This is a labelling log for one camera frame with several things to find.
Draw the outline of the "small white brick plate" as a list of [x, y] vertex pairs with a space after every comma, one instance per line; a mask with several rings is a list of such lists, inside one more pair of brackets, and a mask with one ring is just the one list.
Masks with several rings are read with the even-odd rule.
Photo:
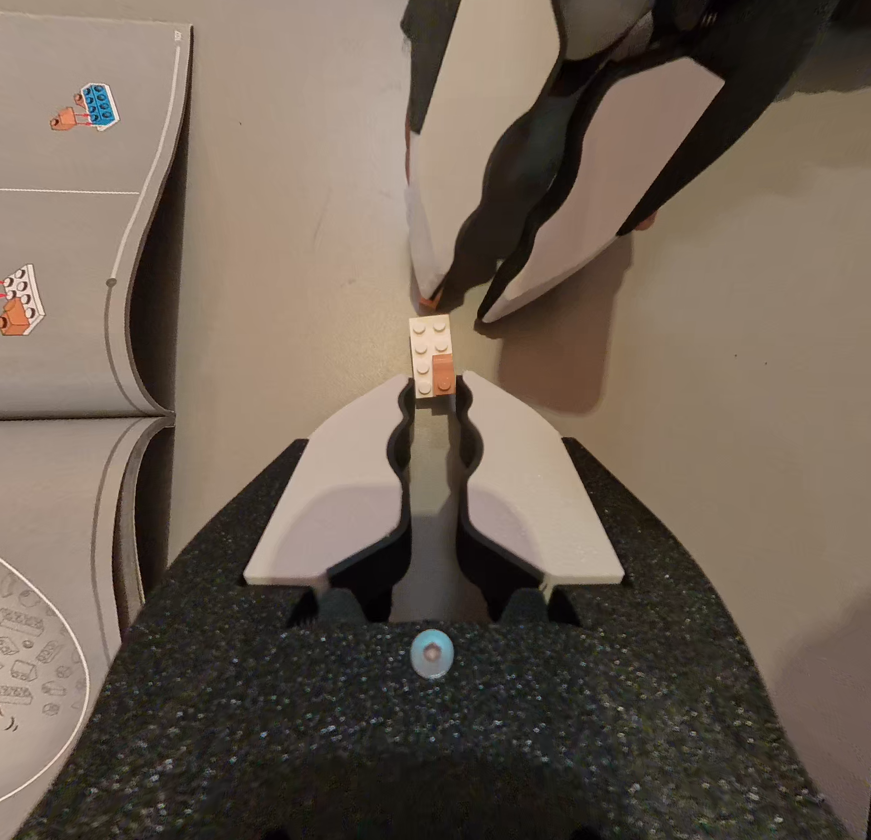
[[436, 353], [453, 354], [450, 316], [441, 314], [410, 318], [408, 341], [416, 399], [437, 398], [432, 391], [432, 357]]

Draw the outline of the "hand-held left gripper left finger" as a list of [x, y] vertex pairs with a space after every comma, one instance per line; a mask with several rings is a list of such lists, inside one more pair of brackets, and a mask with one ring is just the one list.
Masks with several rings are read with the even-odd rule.
[[251, 586], [390, 588], [410, 558], [413, 384], [391, 377], [310, 436], [244, 570]]

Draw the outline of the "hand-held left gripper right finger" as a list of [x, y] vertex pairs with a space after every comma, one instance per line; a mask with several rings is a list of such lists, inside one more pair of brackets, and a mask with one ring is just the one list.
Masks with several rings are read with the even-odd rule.
[[625, 570], [559, 431], [473, 371], [457, 380], [456, 415], [470, 433], [472, 535], [540, 586], [619, 584]]

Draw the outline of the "grey desk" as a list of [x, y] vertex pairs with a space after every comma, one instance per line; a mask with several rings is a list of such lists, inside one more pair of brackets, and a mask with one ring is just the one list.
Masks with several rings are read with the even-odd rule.
[[[134, 316], [179, 311], [173, 559], [293, 439], [408, 365], [407, 0], [2, 0], [193, 26], [186, 142]], [[869, 31], [458, 365], [577, 438], [691, 552], [847, 828], [869, 795]]]

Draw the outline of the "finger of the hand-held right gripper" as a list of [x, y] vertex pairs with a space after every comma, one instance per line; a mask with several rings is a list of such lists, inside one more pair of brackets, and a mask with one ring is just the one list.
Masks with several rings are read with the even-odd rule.
[[563, 61], [557, 0], [408, 0], [407, 204], [419, 297], [442, 292], [500, 140]]
[[498, 269], [479, 320], [518, 311], [609, 247], [723, 85], [690, 57], [603, 74], [596, 102], [572, 116], [561, 169]]

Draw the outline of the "grey instruction booklet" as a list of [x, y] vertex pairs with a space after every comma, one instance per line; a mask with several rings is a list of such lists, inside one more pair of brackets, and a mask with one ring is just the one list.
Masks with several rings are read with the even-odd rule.
[[2, 838], [145, 603], [138, 479], [171, 409], [131, 301], [186, 116], [185, 22], [2, 13]]

